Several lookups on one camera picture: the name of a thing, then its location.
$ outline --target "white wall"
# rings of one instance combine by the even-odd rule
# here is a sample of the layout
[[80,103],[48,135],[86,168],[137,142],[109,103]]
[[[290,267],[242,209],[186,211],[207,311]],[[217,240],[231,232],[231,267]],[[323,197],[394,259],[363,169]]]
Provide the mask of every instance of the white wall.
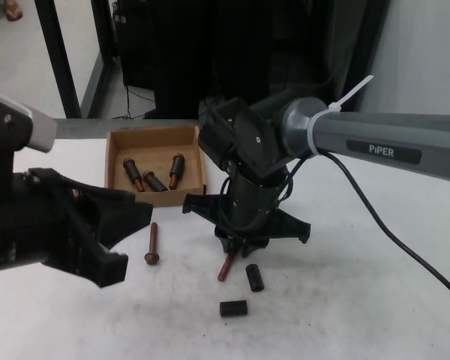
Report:
[[361,111],[450,114],[450,0],[392,0]]

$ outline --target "black metal frame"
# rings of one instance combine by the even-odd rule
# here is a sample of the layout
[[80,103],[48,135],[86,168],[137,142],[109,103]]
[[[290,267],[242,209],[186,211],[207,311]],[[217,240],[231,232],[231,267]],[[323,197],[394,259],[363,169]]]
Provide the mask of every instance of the black metal frame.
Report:
[[113,56],[117,54],[112,15],[108,1],[91,0],[100,52],[91,72],[82,103],[79,102],[77,97],[55,2],[54,0],[35,0],[35,6],[45,38],[46,48],[52,62],[53,73],[55,74],[55,81],[60,92],[65,116],[69,119],[90,119],[96,117],[104,96],[108,76],[113,66]]

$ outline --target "black cable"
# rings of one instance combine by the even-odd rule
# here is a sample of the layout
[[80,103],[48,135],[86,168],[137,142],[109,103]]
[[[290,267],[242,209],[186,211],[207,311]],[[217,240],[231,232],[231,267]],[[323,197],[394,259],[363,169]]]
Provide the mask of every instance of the black cable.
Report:
[[145,99],[145,100],[148,100],[148,101],[151,101],[152,103],[154,103],[155,102],[155,100],[153,100],[153,99],[151,99],[151,98],[149,98],[149,97],[146,97],[146,96],[143,96],[143,95],[138,95],[138,94],[136,94],[136,93],[134,93],[133,91],[131,91],[131,90],[128,90],[131,94],[133,94],[133,95],[135,95],[135,96],[137,96],[138,98],[142,98],[142,99]]
[[132,117],[132,115],[130,114],[130,94],[128,93],[128,85],[125,85],[125,88],[127,89],[127,115],[129,118]]
[[438,279],[443,285],[446,286],[447,289],[450,290],[450,281],[448,281],[442,274],[440,274],[432,265],[430,265],[428,262],[426,262],[424,259],[422,259],[415,251],[410,249],[408,246],[406,246],[397,236],[394,235],[392,231],[383,223],[380,216],[375,211],[374,207],[370,204],[370,201],[368,201],[367,197],[363,193],[362,189],[359,187],[359,184],[357,184],[357,181],[353,178],[350,171],[345,167],[345,165],[338,160],[334,155],[328,153],[328,152],[321,152],[321,154],[340,167],[340,170],[343,171],[346,178],[349,180],[350,184],[352,184],[353,188],[355,189],[356,193],[360,197],[360,200],[364,203],[367,210],[372,215],[372,218],[375,220],[375,222],[378,224],[380,229],[403,251],[405,251],[408,255],[410,255],[417,263],[422,265],[424,268],[426,268],[435,278]]
[[[143,117],[145,115],[146,115],[146,113],[145,114],[141,114],[141,115],[137,115],[137,116],[134,116],[134,117],[130,117],[130,118],[127,118],[127,119],[137,119],[137,118],[141,118],[141,117]],[[116,117],[114,117],[112,119],[116,120],[116,119],[124,119],[124,118],[125,118],[124,116],[116,116]]]
[[283,201],[287,200],[293,192],[293,178],[290,178],[288,185],[286,186],[286,193],[282,196],[281,199],[278,200],[278,204],[280,205]]

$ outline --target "copper pin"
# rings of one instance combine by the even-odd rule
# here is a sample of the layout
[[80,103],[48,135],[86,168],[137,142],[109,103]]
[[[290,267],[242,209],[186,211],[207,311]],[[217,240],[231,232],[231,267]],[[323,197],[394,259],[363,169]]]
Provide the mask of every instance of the copper pin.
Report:
[[179,183],[179,177],[177,176],[177,174],[172,174],[172,177],[170,178],[170,184],[169,184],[170,190],[176,190],[178,183]]
[[151,223],[150,225],[150,245],[148,246],[148,253],[145,255],[145,261],[149,265],[155,265],[158,263],[160,257],[157,254],[157,242],[158,242],[158,225],[157,223]]
[[143,193],[145,191],[142,181],[139,180],[138,178],[135,179],[135,188],[139,193]]
[[225,262],[222,265],[222,269],[220,270],[220,273],[218,274],[218,281],[225,281],[227,279],[227,275],[230,271],[230,268],[232,267],[233,260],[235,259],[236,254],[239,252],[240,246],[239,245],[233,245],[230,247],[230,250],[228,252],[228,255],[226,256]]

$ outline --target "robotic arm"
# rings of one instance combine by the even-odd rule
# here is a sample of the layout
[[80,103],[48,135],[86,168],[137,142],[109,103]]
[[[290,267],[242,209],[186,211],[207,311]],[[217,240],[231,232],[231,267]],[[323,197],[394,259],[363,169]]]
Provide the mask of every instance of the robotic arm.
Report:
[[[199,145],[229,177],[218,195],[187,195],[183,212],[211,221],[223,250],[242,247],[243,257],[270,239],[306,243],[311,225],[279,205],[313,156],[310,137],[321,152],[450,180],[450,116],[330,112],[311,131],[311,119],[326,108],[285,91],[253,106],[233,99],[213,109]],[[128,258],[110,248],[149,225],[152,206],[52,169],[13,174],[15,151],[50,150],[54,137],[51,119],[0,98],[0,269],[42,262],[99,287],[123,281]]]
[[99,287],[123,281],[128,257],[110,248],[148,226],[152,206],[53,169],[13,173],[14,152],[48,152],[55,135],[53,119],[0,97],[0,270],[43,263]]
[[[311,119],[325,109],[319,99],[285,91],[252,107],[234,99],[213,110],[199,143],[229,178],[219,195],[188,195],[183,212],[211,221],[223,250],[243,247],[243,257],[269,239],[305,243],[311,226],[278,206],[292,193],[295,171],[313,156],[310,136],[319,152],[450,180],[450,116],[330,112],[311,131]],[[290,173],[286,165],[296,158]]]

